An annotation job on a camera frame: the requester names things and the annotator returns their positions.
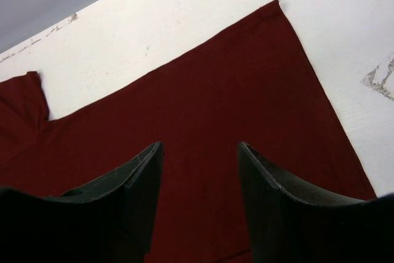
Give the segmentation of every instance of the t-shirt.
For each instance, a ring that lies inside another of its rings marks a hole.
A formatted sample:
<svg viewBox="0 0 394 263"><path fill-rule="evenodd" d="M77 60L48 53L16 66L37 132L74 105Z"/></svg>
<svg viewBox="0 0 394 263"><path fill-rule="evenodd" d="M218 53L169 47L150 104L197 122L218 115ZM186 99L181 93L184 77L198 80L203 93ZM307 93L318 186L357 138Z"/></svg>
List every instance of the t-shirt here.
<svg viewBox="0 0 394 263"><path fill-rule="evenodd" d="M0 184L60 195L161 140L146 262L245 262L236 146L299 177L375 197L287 18L273 1L125 88L48 121L39 75L0 84Z"/></svg>

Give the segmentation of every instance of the dark red t-shirt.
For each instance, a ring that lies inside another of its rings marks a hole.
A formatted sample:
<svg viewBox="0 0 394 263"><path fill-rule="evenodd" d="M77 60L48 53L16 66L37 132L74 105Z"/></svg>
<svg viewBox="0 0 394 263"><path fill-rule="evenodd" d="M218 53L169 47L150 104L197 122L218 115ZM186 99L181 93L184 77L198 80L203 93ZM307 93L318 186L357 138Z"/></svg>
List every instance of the dark red t-shirt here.
<svg viewBox="0 0 394 263"><path fill-rule="evenodd" d="M240 141L316 185L375 197L278 1L62 119L47 120L35 72L0 84L0 112L0 184L38 196L59 195L163 141L147 262L250 258Z"/></svg>

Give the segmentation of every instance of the worn floor patch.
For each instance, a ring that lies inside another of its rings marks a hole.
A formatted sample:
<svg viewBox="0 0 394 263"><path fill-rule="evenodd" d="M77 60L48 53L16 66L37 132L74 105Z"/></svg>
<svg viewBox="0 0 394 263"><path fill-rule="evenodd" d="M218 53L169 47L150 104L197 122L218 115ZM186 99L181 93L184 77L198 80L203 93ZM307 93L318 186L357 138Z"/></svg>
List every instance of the worn floor patch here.
<svg viewBox="0 0 394 263"><path fill-rule="evenodd" d="M362 83L394 102L394 59L388 57L369 72Z"/></svg>

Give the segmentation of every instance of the t-shirt sleeve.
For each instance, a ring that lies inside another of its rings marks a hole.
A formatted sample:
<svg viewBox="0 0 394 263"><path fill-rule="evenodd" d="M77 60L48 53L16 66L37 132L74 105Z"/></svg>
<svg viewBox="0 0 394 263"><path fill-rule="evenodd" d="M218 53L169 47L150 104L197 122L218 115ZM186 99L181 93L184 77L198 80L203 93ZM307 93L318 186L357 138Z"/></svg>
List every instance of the t-shirt sleeve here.
<svg viewBox="0 0 394 263"><path fill-rule="evenodd" d="M0 163L30 146L48 116L37 72L0 83Z"/></svg>

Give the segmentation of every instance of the red fabric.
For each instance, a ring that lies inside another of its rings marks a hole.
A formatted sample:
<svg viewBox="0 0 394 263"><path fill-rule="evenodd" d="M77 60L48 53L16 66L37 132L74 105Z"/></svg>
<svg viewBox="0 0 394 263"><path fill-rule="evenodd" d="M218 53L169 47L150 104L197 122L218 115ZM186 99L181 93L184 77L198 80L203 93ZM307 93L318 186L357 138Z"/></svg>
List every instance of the red fabric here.
<svg viewBox="0 0 394 263"><path fill-rule="evenodd" d="M240 141L316 185L375 197L278 1L59 120L46 121L36 73L0 85L3 186L59 195L163 141L146 262L250 259L236 164Z"/></svg>

